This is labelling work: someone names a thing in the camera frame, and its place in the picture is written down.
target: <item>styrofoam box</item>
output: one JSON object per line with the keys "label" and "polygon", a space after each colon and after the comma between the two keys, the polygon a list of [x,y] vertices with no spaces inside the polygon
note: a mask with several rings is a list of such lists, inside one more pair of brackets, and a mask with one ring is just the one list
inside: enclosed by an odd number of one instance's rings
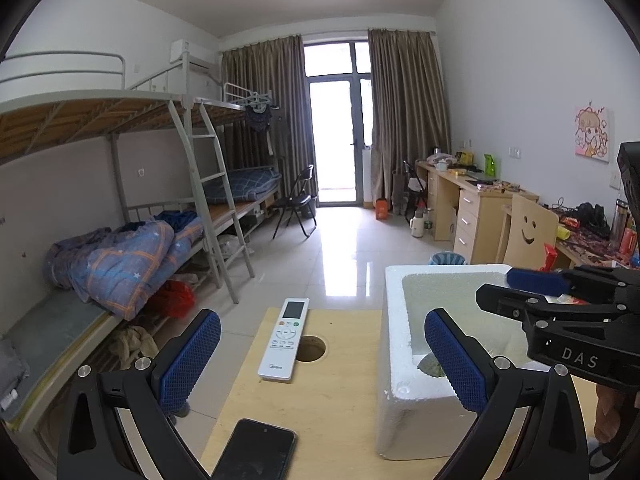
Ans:
{"label": "styrofoam box", "polygon": [[[521,323],[483,312],[476,304],[476,290],[483,283],[506,286],[510,268],[386,268],[378,354],[376,450],[380,455],[389,460],[449,456],[476,419],[475,413],[462,407],[446,377],[434,378],[418,370],[418,363],[431,353],[424,338],[424,318],[434,308],[444,308],[490,355],[504,355],[519,367],[541,366],[527,358]],[[516,412],[508,434],[519,431],[525,410]]]}

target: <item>blue gripper pad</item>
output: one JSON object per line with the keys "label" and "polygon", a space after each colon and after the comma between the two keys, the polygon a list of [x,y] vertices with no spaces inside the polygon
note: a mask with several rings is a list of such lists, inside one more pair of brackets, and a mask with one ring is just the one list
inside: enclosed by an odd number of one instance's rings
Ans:
{"label": "blue gripper pad", "polygon": [[511,269],[507,272],[507,284],[517,290],[545,296],[562,296],[570,290],[569,283],[562,274],[539,270]]}
{"label": "blue gripper pad", "polygon": [[[201,314],[191,323],[196,323]],[[183,333],[187,339],[182,349],[159,378],[157,399],[165,415],[176,412],[184,405],[220,342],[222,327],[215,312],[208,311],[200,320],[199,326],[192,333],[186,333],[190,328],[191,325]]]}
{"label": "blue gripper pad", "polygon": [[424,320],[424,336],[462,406],[482,413],[488,400],[484,375],[435,310]]}

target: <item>black folding chair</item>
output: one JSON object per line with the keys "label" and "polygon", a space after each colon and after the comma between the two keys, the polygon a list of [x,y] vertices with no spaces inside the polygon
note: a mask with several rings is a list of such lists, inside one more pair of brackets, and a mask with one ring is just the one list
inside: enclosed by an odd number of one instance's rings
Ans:
{"label": "black folding chair", "polygon": [[[406,180],[406,183],[404,184],[405,186],[404,189],[407,192],[408,199],[409,199],[406,205],[406,210],[404,211],[404,219],[408,222],[409,211],[412,211],[413,213],[415,213],[416,209],[418,208],[418,204],[420,203],[420,199],[422,199],[426,205],[427,193],[426,193],[426,190],[424,189],[424,186],[422,185],[422,181],[418,177],[418,174],[415,172],[415,168],[411,164],[409,164],[406,160],[403,160],[402,164],[404,165],[404,168],[409,175],[409,178]],[[413,189],[409,189],[409,179],[411,178],[417,179],[418,186],[420,186],[420,191],[414,191]]]}
{"label": "black folding chair", "polygon": [[[278,225],[276,225],[276,230],[273,232],[273,237],[271,238],[272,240],[276,237],[276,234],[278,233],[278,229],[280,228],[280,223],[282,222],[282,219],[284,218],[284,213],[287,212],[287,209],[290,209],[291,213],[289,215],[289,220],[287,220],[286,227],[289,227],[289,223],[291,222],[291,217],[294,214],[298,219],[298,223],[300,224],[300,228],[302,229],[302,232],[305,234],[307,238],[309,238],[311,236],[311,233],[313,233],[313,231],[316,230],[316,227],[318,227],[318,223],[316,222],[316,215],[314,214],[314,209],[311,207],[311,204],[310,204],[310,202],[314,200],[314,197],[311,196],[305,189],[306,185],[309,183],[309,181],[311,181],[313,174],[314,174],[314,165],[309,164],[304,170],[302,170],[302,172],[296,178],[296,181],[293,183],[293,186],[291,187],[289,196],[287,196],[286,198],[279,198],[273,204],[271,204],[272,209],[280,210],[280,219],[278,220]],[[298,214],[298,212],[305,207],[308,208],[308,211],[311,214],[311,218],[314,220],[314,228],[311,229],[309,234],[306,233],[305,227],[302,225],[302,219]]]}

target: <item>black smartphone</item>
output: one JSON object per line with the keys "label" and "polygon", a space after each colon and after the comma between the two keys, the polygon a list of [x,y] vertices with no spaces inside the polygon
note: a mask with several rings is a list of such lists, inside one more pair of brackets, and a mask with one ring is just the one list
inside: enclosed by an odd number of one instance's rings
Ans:
{"label": "black smartphone", "polygon": [[291,430],[241,418],[211,474],[212,480],[282,480],[296,442]]}

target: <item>white wall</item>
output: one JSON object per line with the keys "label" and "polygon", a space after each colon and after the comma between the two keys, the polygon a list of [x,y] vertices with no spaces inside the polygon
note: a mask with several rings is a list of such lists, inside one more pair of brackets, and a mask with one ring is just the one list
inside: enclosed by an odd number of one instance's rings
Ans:
{"label": "white wall", "polygon": [[[420,30],[436,32],[436,20],[430,16],[411,14],[379,14],[375,16],[350,16],[309,20],[308,22],[288,23],[257,27],[221,38],[220,51],[231,50],[261,41],[274,40],[301,34],[306,44],[321,41],[366,40],[370,28],[389,28],[399,30]],[[436,54],[439,55],[438,39],[433,36]],[[371,150],[362,150],[362,180],[364,202],[374,202],[371,195]]]}
{"label": "white wall", "polygon": [[[607,4],[446,0],[436,21],[453,146],[472,139],[543,202],[600,203],[611,218],[618,145],[640,139],[640,55]],[[574,155],[575,108],[589,101],[614,113],[609,165]]]}
{"label": "white wall", "polygon": [[[130,84],[167,65],[170,45],[180,39],[218,50],[218,40],[212,35],[135,0],[43,0],[10,51],[117,52],[126,58]],[[78,65],[77,59],[50,59],[47,69],[72,61]],[[133,72],[135,64],[140,64],[139,73]],[[0,73],[37,66],[22,64],[19,69],[7,69],[3,64],[4,72]],[[91,62],[82,66],[96,67]],[[37,79],[0,86],[0,100],[57,89],[118,85],[115,78],[105,80],[101,76]],[[200,94],[210,90],[203,84]],[[119,146],[129,204],[191,195],[186,157],[177,133],[125,134]],[[210,152],[201,154],[212,162]],[[204,166],[203,171],[207,171],[211,164]],[[138,176],[140,168],[145,169],[144,177]],[[93,139],[71,143],[0,166],[1,217],[5,223],[0,224],[0,333],[47,293],[40,269],[53,242],[121,223],[107,142]]]}

